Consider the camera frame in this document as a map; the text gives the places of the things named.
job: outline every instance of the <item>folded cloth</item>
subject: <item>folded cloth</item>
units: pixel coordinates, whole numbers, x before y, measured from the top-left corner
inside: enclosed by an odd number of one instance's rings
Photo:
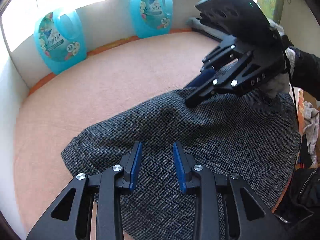
[[[121,198],[123,227],[135,240],[192,238],[195,196],[179,189],[172,154],[176,140],[211,171],[239,173],[270,209],[292,174],[300,134],[289,94],[274,100],[257,89],[240,98],[216,94],[188,109],[185,98],[193,91],[174,90],[94,124],[61,153],[73,176],[93,175],[117,164],[134,141],[143,142],[137,187]]]
[[[303,133],[307,136],[309,154],[315,154],[316,142],[319,134],[319,111],[307,101],[304,102]]]

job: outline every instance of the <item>blue gripper pad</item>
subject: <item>blue gripper pad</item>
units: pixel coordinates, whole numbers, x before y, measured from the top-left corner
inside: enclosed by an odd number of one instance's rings
[[[180,190],[182,191],[183,194],[185,194],[187,192],[186,176],[185,176],[185,171],[182,165],[180,153],[179,153],[176,142],[173,144],[173,159],[174,159],[174,164],[176,166],[176,172],[177,172]]]
[[[130,172],[129,190],[130,190],[131,193],[134,191],[134,189],[135,189],[135,187],[137,185],[141,158],[142,158],[142,143],[139,142],[137,151],[135,153],[135,158],[134,158],[134,161],[133,161],[131,172]]]

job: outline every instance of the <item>white wall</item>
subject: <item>white wall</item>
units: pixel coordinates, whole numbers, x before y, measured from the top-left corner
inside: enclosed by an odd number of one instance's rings
[[[21,223],[14,192],[13,140],[16,117],[28,92],[28,87],[9,57],[0,32],[0,210],[22,239],[26,238],[26,233]]]
[[[195,4],[200,0],[173,0],[172,28],[185,28],[190,16],[198,17]],[[87,51],[135,35],[130,19],[130,0],[106,0],[76,11],[84,29]],[[12,60],[29,87],[51,71],[35,47],[33,35],[11,54]]]
[[[295,47],[320,57],[320,26],[304,0],[284,0],[280,24]]]

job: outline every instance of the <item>zipper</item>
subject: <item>zipper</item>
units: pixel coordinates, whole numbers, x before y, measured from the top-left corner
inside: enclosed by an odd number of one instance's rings
[[[310,179],[311,179],[311,177],[313,176],[313,174],[316,173],[317,169],[318,169],[318,168],[316,168],[316,169],[310,174],[309,178],[308,178],[308,179],[306,180],[306,182],[303,184],[302,189],[300,190],[300,195],[303,193],[306,185],[307,185],[308,182],[310,181]]]

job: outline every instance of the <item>blue bottle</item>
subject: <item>blue bottle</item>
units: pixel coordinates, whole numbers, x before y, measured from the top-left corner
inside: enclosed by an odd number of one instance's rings
[[[76,11],[59,8],[48,13],[36,23],[34,38],[37,50],[54,74],[87,56],[82,24]]]
[[[131,0],[131,20],[139,38],[167,34],[172,22],[172,0]]]

